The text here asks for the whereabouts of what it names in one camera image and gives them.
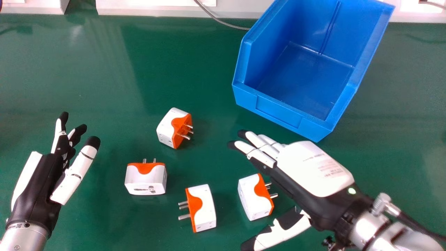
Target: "bin bottom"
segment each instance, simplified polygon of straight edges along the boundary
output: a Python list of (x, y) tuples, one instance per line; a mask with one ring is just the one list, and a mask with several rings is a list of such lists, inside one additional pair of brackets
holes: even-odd
[(256, 89), (325, 120), (353, 69), (290, 42)]

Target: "robotic arm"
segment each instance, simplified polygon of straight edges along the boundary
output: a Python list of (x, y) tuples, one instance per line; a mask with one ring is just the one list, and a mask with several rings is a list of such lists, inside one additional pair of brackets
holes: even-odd
[(62, 205), (79, 186), (100, 146), (98, 137), (87, 139), (73, 164), (70, 160), (86, 125), (66, 134), (68, 113), (56, 121), (51, 153), (32, 152), (17, 181), (11, 201), (11, 216), (0, 251), (40, 251), (50, 238)]
[[(444, 251), (432, 233), (404, 214), (382, 193), (375, 200), (362, 193), (353, 175), (310, 141), (280, 144), (265, 135), (241, 130), (229, 148), (243, 153), (264, 175), (270, 176), (301, 208), (292, 208), (272, 226), (241, 245), (259, 251), (286, 241), (310, 226), (334, 232), (324, 240), (328, 251), (357, 247), (363, 251)], [(392, 222), (385, 214), (396, 217)]]

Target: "black cable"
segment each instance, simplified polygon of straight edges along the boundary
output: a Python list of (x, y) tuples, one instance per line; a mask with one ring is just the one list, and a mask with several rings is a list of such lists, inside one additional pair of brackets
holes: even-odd
[(427, 230), (425, 227), (423, 227), (423, 225), (412, 219), (409, 215), (405, 214), (404, 212), (401, 212), (400, 215), (397, 216), (397, 219), (415, 231), (426, 234), (434, 239), (446, 242), (446, 236)]
[(429, 4), (429, 5), (432, 5), (432, 6), (435, 6), (435, 7), (446, 9), (446, 6), (441, 5), (441, 4), (437, 4), (437, 3), (433, 3), (433, 2), (429, 2), (428, 0), (419, 0), (418, 3), (419, 4)]
[(221, 20), (218, 19), (216, 16), (212, 15), (212, 13), (210, 13), (210, 12), (206, 9), (206, 7), (204, 7), (198, 0), (194, 0), (194, 2), (195, 2), (196, 4), (198, 4), (198, 6), (200, 6), (200, 8), (201, 8), (204, 12), (206, 12), (206, 14), (208, 14), (210, 17), (212, 17), (212, 19), (214, 19), (215, 21), (219, 22), (220, 24), (222, 24), (222, 25), (226, 25), (226, 26), (229, 26), (229, 27), (231, 27), (231, 28), (235, 28), (235, 29), (249, 30), (249, 28), (246, 28), (246, 27), (236, 26), (236, 25), (228, 24), (227, 22), (223, 22), (223, 21), (221, 21)]

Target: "gray cable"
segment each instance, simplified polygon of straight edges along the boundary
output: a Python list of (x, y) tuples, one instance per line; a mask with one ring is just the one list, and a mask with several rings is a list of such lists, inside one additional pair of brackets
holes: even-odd
[(419, 4), (429, 4), (429, 5), (432, 5), (432, 6), (435, 6), (435, 7), (439, 7), (439, 8), (442, 8), (442, 9), (446, 9), (446, 6), (444, 6), (444, 5), (437, 4), (437, 3), (433, 3), (433, 2), (428, 2), (428, 1), (425, 1), (425, 0), (421, 0), (421, 1), (419, 1), (418, 3), (419, 3)]
[(212, 13), (210, 13), (210, 12), (206, 9), (206, 7), (204, 7), (198, 0), (194, 0), (194, 2), (195, 2), (196, 4), (198, 4), (198, 6), (200, 6), (200, 8), (201, 8), (204, 12), (206, 12), (206, 14), (208, 14), (210, 17), (212, 17), (212, 19), (214, 19), (215, 21), (219, 22), (220, 24), (222, 24), (222, 25), (226, 25), (226, 26), (229, 26), (229, 27), (231, 27), (231, 28), (235, 28), (235, 29), (249, 30), (249, 28), (246, 28), (246, 27), (236, 26), (236, 25), (228, 24), (227, 22), (223, 22), (223, 21), (221, 21), (221, 20), (218, 19), (216, 16), (214, 16)]

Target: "robotic hand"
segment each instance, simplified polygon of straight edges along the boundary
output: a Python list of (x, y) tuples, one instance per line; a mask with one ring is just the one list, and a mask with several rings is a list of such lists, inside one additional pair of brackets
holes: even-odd
[[(265, 135), (241, 130), (229, 148), (247, 159), (271, 182), (292, 198), (293, 207), (272, 226), (241, 245), (243, 251), (259, 251), (286, 241), (311, 226), (334, 232), (322, 243), (328, 251), (357, 247), (363, 251), (444, 251), (434, 238), (446, 237), (428, 231), (391, 203), (381, 193), (375, 200), (360, 191), (353, 175), (310, 141), (290, 145)], [(384, 213), (396, 217), (392, 222)]]
[(65, 205), (88, 171), (99, 149), (98, 137), (87, 139), (70, 166), (74, 147), (79, 143), (86, 125), (66, 134), (68, 113), (56, 121), (51, 153), (32, 152), (17, 181), (11, 201), (11, 216), (0, 251), (40, 251), (56, 226), (59, 211)]

